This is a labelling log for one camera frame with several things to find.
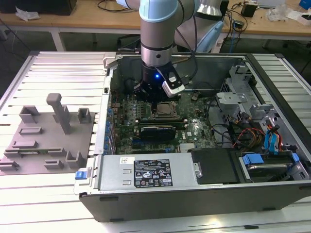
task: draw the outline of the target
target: workbench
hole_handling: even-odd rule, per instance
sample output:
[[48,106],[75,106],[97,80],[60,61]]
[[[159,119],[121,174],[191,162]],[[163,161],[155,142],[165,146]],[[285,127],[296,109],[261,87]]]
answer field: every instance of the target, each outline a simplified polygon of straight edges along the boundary
[[[14,31],[37,31],[50,32],[57,51],[65,51],[64,41],[60,33],[117,33],[117,34],[140,34],[139,13],[112,13],[101,10],[97,7],[99,0],[77,0],[77,5],[70,16],[56,16],[40,14],[41,19],[23,21],[15,14],[0,14],[0,18]],[[231,0],[229,8],[240,0]],[[287,0],[287,4],[294,10],[301,10],[300,0]],[[120,9],[116,2],[107,4],[109,9]],[[269,22],[266,18],[266,9],[258,9],[254,17],[248,19],[248,27],[241,34],[241,38],[253,39],[279,39],[279,40],[309,40],[311,27],[288,19],[287,21]],[[0,31],[6,30],[0,25]],[[223,39],[229,30],[228,20],[220,38]]]
[[[47,94],[60,93],[62,104],[70,112],[87,107],[96,114],[87,166],[93,164],[106,82],[104,55],[104,52],[41,52],[29,56],[0,100],[0,159],[21,121],[18,114],[22,106],[35,105],[39,112],[50,112],[52,108],[45,102]],[[311,92],[303,78],[285,59],[273,54],[255,57],[300,119],[309,120],[311,107],[304,101]],[[257,88],[265,97],[260,86]],[[74,183],[74,173],[0,176],[0,232],[302,233],[311,229],[310,197],[279,211],[99,223],[79,201],[73,191]]]

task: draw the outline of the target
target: cable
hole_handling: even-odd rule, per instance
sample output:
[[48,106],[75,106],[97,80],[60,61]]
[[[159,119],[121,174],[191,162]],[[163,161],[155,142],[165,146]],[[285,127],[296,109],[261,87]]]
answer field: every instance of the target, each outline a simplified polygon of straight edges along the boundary
[[232,51],[233,51],[232,49],[233,49],[234,35],[235,35],[235,31],[233,31],[233,37],[231,38],[231,46],[230,46],[229,53],[232,53]]
[[18,61],[20,61],[20,62],[24,62],[24,61],[26,60],[26,58],[22,57],[21,55],[19,55],[19,54],[17,54],[17,53],[14,53],[14,52],[10,52],[10,51],[6,50],[6,47],[4,46],[4,43],[3,43],[2,41],[0,41],[0,42],[1,42],[1,44],[2,44],[2,46],[3,46],[3,48],[4,48],[4,51],[5,51],[5,52],[10,53],[10,54],[13,54],[13,55],[15,55],[15,56],[17,56],[17,57],[19,57],[19,58],[21,58],[21,59],[22,59],[22,61],[21,61],[20,59],[18,59],[18,58],[16,57],[16,59],[17,59]]
[[[245,20],[245,22],[246,22],[245,27],[243,27],[241,30],[238,30],[237,28],[234,27],[234,21],[235,21],[235,20],[233,19],[233,15],[232,15],[233,12],[236,13],[236,14],[238,14],[239,16],[241,16],[241,17]],[[241,15],[239,12],[234,11],[234,10],[229,10],[229,9],[228,9],[228,10],[226,11],[226,15],[225,15],[225,16],[227,16],[227,17],[229,18],[229,24],[230,24],[230,25],[229,25],[229,32],[228,32],[227,36],[226,36],[225,39],[224,39],[223,45],[224,45],[224,44],[228,45],[228,44],[226,43],[226,41],[228,40],[229,35],[231,34],[230,37],[232,37],[233,32],[237,32],[237,33],[238,33],[238,37],[237,37],[238,40],[237,40],[236,43],[233,43],[233,45],[235,45],[234,48],[236,48],[237,44],[238,44],[239,41],[240,41],[241,33],[244,32],[244,31],[247,29],[247,27],[248,27],[248,21],[247,21],[247,19],[246,19],[243,15]]]
[[126,49],[127,47],[129,47],[130,45],[132,45],[132,44],[135,44],[136,43],[136,45],[135,45],[135,48],[134,49],[129,49],[130,51],[135,51],[135,49],[137,48],[137,43],[138,42],[140,42],[140,38],[139,39],[137,39],[137,40],[135,40],[135,41],[133,41],[133,42],[131,42],[131,43],[129,43],[129,44],[127,44],[127,45],[124,45],[124,46],[122,46],[122,47],[120,47],[120,48],[118,48],[118,51],[121,51],[121,50],[123,50],[123,49]]
[[232,9],[232,10],[235,10],[237,7],[243,6],[244,3],[245,3],[245,1],[237,2],[237,3],[233,4],[233,6],[231,7],[231,9]]
[[311,63],[311,59],[306,63],[306,65],[302,68],[302,70],[300,71],[300,74],[302,75],[302,73],[305,71],[305,69],[307,68],[307,66]]
[[245,28],[244,29],[242,29],[242,30],[235,30],[236,32],[244,32],[246,29],[247,29],[247,27],[248,27],[248,21],[247,21],[247,19],[243,16],[243,15],[241,15],[239,12],[237,12],[237,11],[234,11],[234,10],[228,10],[228,11],[230,11],[230,12],[234,12],[234,13],[236,13],[236,14],[238,14],[239,16],[241,16],[244,20],[245,20],[245,22],[246,22],[246,26],[245,26]]
[[108,12],[113,12],[113,13],[129,13],[129,12],[133,12],[134,10],[131,10],[131,9],[128,9],[128,8],[123,8],[123,9],[119,9],[119,10],[111,10],[111,9],[108,9],[107,8],[107,0],[103,0],[103,1],[100,1],[98,4],[97,4],[97,7],[104,10],[104,11],[108,11]]
[[30,48],[16,35],[16,33],[15,33],[14,31],[12,31],[12,29],[10,29],[9,26],[6,25],[6,24],[2,21],[1,18],[0,18],[0,22],[1,22],[8,30],[10,30],[10,32],[13,33],[14,36],[16,36],[16,38],[19,39],[19,41],[20,41],[29,51],[31,51]]
[[188,49],[190,50],[191,56],[185,59],[181,59],[178,61],[173,62],[173,65],[178,64],[178,63],[182,63],[182,62],[186,62],[188,60],[190,60],[191,58],[193,58],[195,56],[195,53],[197,51],[197,46],[198,46],[198,31],[197,31],[197,23],[196,23],[196,19],[195,16],[193,16],[193,23],[194,23],[194,29],[195,29],[195,48],[194,48],[194,52],[192,52],[192,49],[190,47],[190,45],[188,44],[188,42],[185,40],[185,38],[183,37],[183,35],[180,33],[180,31],[178,29],[176,29],[177,33],[179,34],[179,36],[181,37],[181,39],[184,41],[184,43],[187,45]]
[[197,50],[197,41],[198,41],[198,34],[197,34],[197,28],[196,28],[196,20],[195,20],[195,17],[193,17],[193,21],[194,21],[194,27],[195,27],[195,49],[194,51],[192,51],[191,49],[191,46],[189,45],[189,43],[186,41],[186,39],[183,37],[183,35],[181,34],[181,32],[176,29],[176,32],[178,33],[178,35],[181,37],[181,39],[184,41],[184,43],[187,45],[189,51],[191,52],[191,57],[190,58],[193,58],[194,59],[194,64],[195,64],[195,70],[193,72],[193,74],[190,75],[189,77],[189,81],[192,80],[194,78],[194,76],[196,75],[196,73],[198,72],[198,61],[195,57],[195,53],[196,53],[196,50]]
[[189,81],[192,80],[194,78],[194,76],[196,75],[196,73],[198,72],[198,60],[195,57],[196,51],[198,49],[198,29],[197,29],[195,16],[193,16],[193,22],[194,22],[194,34],[195,34],[195,47],[194,47],[194,52],[193,52],[195,70],[194,70],[193,74],[189,77]]

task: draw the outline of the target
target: motherboard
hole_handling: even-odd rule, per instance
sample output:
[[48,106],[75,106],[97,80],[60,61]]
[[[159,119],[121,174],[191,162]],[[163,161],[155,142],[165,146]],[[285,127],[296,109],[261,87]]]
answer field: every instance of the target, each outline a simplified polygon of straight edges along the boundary
[[134,95],[111,97],[115,153],[178,153],[216,146],[206,118],[208,98],[184,92],[156,104],[138,101]]

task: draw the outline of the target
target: floor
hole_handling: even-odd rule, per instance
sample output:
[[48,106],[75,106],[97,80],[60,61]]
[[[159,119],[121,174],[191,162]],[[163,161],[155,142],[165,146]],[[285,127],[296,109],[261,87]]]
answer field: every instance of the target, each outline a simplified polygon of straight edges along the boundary
[[[31,50],[56,51],[50,33],[45,32],[18,32],[17,35]],[[119,34],[97,34],[98,43],[93,44],[89,33],[62,33],[67,51],[116,51]],[[16,73],[27,57],[28,51],[23,44],[8,33],[6,41],[0,41],[0,97],[13,80]],[[262,48],[263,40],[241,39],[234,49],[236,53],[281,53],[300,72],[306,62],[311,59],[311,49],[306,47],[306,41],[279,41],[272,40],[268,49]],[[224,45],[221,52],[229,52],[230,42]],[[311,64],[303,72],[303,77],[311,83]]]

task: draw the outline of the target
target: power supply label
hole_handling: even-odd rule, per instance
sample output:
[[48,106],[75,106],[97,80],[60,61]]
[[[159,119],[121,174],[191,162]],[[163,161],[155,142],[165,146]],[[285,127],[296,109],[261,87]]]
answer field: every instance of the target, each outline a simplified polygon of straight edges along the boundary
[[136,188],[173,186],[170,160],[134,161],[134,186]]

